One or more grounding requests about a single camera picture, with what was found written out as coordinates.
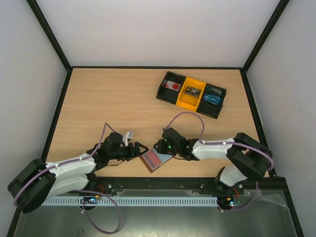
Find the brown leather card holder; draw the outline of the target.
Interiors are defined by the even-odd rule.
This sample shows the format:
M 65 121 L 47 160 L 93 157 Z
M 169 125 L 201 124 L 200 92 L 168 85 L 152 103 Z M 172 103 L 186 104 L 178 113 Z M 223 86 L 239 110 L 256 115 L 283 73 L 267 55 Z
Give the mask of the brown leather card holder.
M 143 153 L 139 158 L 146 166 L 148 171 L 153 173 L 170 159 L 172 159 L 172 155 L 160 154 L 154 148 L 152 148 Z

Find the blue credit card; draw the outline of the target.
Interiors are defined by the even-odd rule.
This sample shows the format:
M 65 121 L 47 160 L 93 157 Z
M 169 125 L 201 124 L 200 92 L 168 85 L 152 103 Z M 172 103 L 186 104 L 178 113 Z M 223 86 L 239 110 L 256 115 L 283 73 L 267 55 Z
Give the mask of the blue credit card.
M 213 95 L 210 93 L 206 93 L 203 97 L 203 101 L 217 106 L 220 103 L 221 98 L 219 96 L 216 96 L 216 95 Z

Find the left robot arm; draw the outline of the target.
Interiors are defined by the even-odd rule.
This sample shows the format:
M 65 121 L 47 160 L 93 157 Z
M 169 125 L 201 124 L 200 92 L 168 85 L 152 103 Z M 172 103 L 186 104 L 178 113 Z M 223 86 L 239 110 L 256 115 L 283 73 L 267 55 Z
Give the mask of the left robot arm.
M 90 150 L 62 161 L 31 161 L 8 185 L 14 206 L 23 213 L 40 207 L 47 199 L 88 186 L 89 175 L 106 167 L 111 160 L 130 161 L 149 149 L 139 142 L 131 142 L 129 133 L 110 133 L 101 136 Z

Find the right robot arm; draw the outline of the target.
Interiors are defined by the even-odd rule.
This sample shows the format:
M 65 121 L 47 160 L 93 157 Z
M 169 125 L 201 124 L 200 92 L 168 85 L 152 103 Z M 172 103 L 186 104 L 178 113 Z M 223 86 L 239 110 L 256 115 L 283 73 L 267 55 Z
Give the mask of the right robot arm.
M 201 138 L 186 139 L 175 129 L 168 128 L 154 145 L 154 150 L 171 157 L 178 155 L 187 161 L 229 160 L 232 165 L 222 167 L 214 181 L 216 190 L 223 194 L 244 180 L 263 180 L 266 172 L 274 167 L 273 153 L 242 132 L 226 140 L 205 141 Z

